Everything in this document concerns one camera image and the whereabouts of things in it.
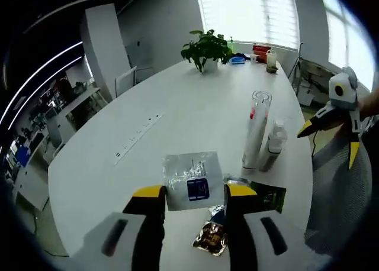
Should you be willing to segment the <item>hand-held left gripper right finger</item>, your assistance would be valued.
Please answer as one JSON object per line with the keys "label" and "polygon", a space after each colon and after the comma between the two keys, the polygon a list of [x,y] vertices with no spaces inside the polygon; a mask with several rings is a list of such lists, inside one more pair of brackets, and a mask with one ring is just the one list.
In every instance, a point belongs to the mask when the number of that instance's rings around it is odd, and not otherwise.
{"label": "hand-held left gripper right finger", "polygon": [[224,201],[231,270],[306,270],[311,250],[302,229],[261,210],[261,197],[248,186],[225,184]]}

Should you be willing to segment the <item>person's right hand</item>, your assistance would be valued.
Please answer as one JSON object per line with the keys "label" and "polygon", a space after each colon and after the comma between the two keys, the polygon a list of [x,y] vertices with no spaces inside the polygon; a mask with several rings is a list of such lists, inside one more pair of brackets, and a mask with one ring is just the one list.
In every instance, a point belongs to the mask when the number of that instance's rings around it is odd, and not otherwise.
{"label": "person's right hand", "polygon": [[358,102],[360,120],[378,115],[379,113],[379,90],[372,91],[363,101]]}

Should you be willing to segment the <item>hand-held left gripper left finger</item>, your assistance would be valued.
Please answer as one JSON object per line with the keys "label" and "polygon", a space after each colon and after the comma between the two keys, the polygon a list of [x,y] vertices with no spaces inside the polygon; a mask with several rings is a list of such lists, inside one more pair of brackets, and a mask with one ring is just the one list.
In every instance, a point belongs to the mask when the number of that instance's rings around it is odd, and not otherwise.
{"label": "hand-held left gripper left finger", "polygon": [[122,212],[86,233],[71,257],[76,270],[159,270],[165,236],[166,188],[140,188]]}

